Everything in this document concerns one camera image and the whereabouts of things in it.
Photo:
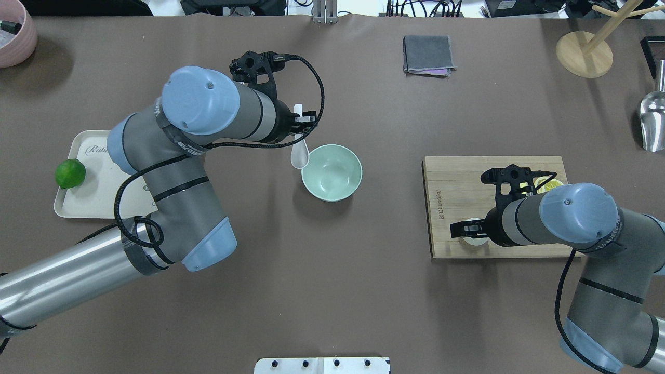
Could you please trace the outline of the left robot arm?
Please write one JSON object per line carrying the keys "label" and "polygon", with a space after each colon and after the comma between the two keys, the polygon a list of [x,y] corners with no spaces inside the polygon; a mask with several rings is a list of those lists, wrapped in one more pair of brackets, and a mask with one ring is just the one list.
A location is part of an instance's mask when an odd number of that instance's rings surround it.
{"label": "left robot arm", "polygon": [[275,69],[237,61],[232,76],[199,66],[175,70],[152,106],[128,115],[106,150],[126,180],[114,222],[73,247],[2,275],[2,346],[59,313],[181,263],[190,272],[237,246],[204,166],[216,148],[282,148],[318,125],[276,95]]}

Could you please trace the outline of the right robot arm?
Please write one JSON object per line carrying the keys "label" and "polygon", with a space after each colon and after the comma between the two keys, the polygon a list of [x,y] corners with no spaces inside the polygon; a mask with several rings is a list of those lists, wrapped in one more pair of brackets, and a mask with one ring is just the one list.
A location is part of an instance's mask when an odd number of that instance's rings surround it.
{"label": "right robot arm", "polygon": [[643,307],[651,280],[663,276],[662,221],[618,206],[596,184],[537,194],[521,182],[497,196],[485,218],[452,223],[450,231],[504,247],[570,247],[555,298],[562,350],[602,373],[625,366],[663,373],[663,317]]}

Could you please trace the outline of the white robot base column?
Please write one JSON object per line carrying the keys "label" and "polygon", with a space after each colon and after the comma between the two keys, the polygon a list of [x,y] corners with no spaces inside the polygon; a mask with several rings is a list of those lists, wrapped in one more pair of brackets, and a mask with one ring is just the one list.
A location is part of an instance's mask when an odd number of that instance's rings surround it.
{"label": "white robot base column", "polygon": [[391,365],[379,356],[263,358],[254,373],[391,373]]}

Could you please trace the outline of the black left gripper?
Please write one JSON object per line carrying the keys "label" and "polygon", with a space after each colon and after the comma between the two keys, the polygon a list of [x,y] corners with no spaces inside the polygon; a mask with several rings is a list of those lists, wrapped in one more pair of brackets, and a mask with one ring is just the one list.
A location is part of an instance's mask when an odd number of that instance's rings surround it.
{"label": "black left gripper", "polygon": [[314,126],[307,126],[307,123],[316,121],[316,111],[305,111],[296,114],[294,109],[281,106],[276,109],[275,125],[275,143],[280,143],[288,136],[306,137],[313,132]]}

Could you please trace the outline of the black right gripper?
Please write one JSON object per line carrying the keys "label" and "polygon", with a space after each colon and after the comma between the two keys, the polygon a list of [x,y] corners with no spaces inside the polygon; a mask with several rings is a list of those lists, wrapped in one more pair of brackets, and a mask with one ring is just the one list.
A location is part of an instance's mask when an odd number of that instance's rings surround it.
{"label": "black right gripper", "polygon": [[451,223],[451,237],[470,237],[474,239],[491,239],[496,245],[506,246],[508,237],[503,229],[499,216],[485,216],[484,220],[466,220]]}

